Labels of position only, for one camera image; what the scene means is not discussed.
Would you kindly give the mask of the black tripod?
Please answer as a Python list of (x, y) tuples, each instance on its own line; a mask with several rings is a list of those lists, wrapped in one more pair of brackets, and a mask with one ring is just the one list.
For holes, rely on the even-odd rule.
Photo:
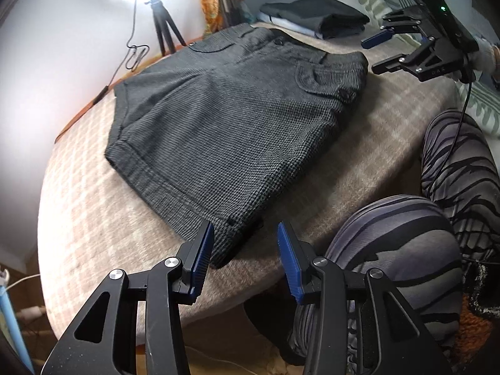
[(185, 47), (187, 45), (186, 41), (177, 28), (169, 11), (163, 6), (163, 2), (161, 0), (149, 0), (147, 4), (150, 5), (152, 10), (152, 18), (161, 55), (165, 57), (167, 54), (176, 53), (177, 49), (172, 34), (174, 34), (178, 42)]

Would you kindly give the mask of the beige plaid bed cover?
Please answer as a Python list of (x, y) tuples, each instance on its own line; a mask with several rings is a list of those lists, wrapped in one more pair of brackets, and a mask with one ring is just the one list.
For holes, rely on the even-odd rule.
[(59, 138), (43, 180), (38, 254), (54, 333), (109, 271), (151, 268), (203, 221), (214, 227), (211, 269), (184, 323), (281, 277), (281, 220), (325, 248), (456, 102), (449, 78), (369, 70), (407, 50), (237, 25), (115, 86)]

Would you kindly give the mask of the folded dark clothes stack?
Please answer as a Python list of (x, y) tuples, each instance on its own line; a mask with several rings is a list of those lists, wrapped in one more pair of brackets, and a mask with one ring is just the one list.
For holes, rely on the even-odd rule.
[(350, 37), (364, 31), (369, 17), (337, 0), (296, 0), (263, 4), (257, 18), (321, 40)]

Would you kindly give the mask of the striped grey legging leg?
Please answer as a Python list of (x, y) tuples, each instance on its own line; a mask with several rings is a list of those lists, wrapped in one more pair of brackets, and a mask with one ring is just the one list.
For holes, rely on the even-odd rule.
[[(429, 124), (421, 192), (373, 202), (340, 228), (323, 256), (341, 269), (378, 268), (419, 316), (453, 372), (463, 306), (499, 317), (499, 175), (480, 127), (457, 110)], [(305, 367), (316, 313), (298, 304), (283, 358)], [(347, 371), (357, 370), (356, 323), (348, 323)]]

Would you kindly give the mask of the blue pole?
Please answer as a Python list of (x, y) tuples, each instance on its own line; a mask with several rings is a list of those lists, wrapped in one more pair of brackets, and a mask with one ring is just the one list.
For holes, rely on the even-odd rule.
[(35, 369), (32, 365), (31, 358), (29, 356), (28, 350), (25, 346), (25, 341), (19, 329), (19, 324), (15, 317), (10, 298), (8, 297), (8, 292), (5, 286), (1, 286), (1, 312), (5, 318), (7, 329), (10, 334), (10, 339), (12, 339), (13, 350), (22, 363), (23, 368), (25, 368), (29, 374), (34, 374)]

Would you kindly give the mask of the grey houndstooth shorts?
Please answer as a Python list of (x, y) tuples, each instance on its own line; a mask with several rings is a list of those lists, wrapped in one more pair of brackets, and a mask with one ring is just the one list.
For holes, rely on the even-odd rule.
[(236, 25), (116, 86), (104, 155), (183, 240), (211, 222), (222, 268), (339, 136), (367, 75), (360, 52)]

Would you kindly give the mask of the orange wooden bed edge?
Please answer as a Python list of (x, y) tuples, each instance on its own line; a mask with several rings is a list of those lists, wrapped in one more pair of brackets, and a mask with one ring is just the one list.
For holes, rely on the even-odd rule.
[(91, 100), (86, 106), (84, 106), (79, 112), (77, 112), (77, 114), (69, 121), (69, 123), (66, 124), (66, 126), (63, 127), (63, 130), (61, 130), (58, 133), (58, 135), (56, 136), (56, 138), (55, 138), (55, 140), (54, 140), (53, 143), (56, 144), (63, 137), (63, 135), (68, 130), (71, 129), (71, 127), (76, 122), (78, 122), (94, 105), (96, 105), (97, 103), (99, 103), (107, 94), (109, 94), (109, 92), (112, 91), (116, 85), (118, 85), (123, 80), (128, 79), (132, 75), (140, 73), (141, 71), (143, 71), (147, 67), (149, 67), (149, 66), (157, 63), (160, 60), (163, 60), (163, 57), (161, 55), (156, 55), (156, 56), (154, 56), (152, 58), (149, 58), (145, 62), (141, 63), (138, 66), (137, 70), (129, 71), (124, 76), (122, 76), (121, 78), (119, 78), (119, 80), (117, 80), (115, 82), (112, 82), (108, 86), (105, 86), (104, 89), (102, 89), (101, 92), (99, 92), (99, 94), (93, 100)]

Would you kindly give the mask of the green patterned pillow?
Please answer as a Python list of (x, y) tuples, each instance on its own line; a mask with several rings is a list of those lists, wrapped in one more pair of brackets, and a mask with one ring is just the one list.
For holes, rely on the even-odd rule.
[(374, 48), (395, 36), (413, 46), (374, 65), (376, 74), (405, 71), (420, 81), (449, 76), (467, 103), (466, 111), (488, 135), (499, 136), (499, 96), (479, 82), (499, 80), (499, 47), (473, 36), (445, 0), (353, 0), (379, 31), (362, 43)]

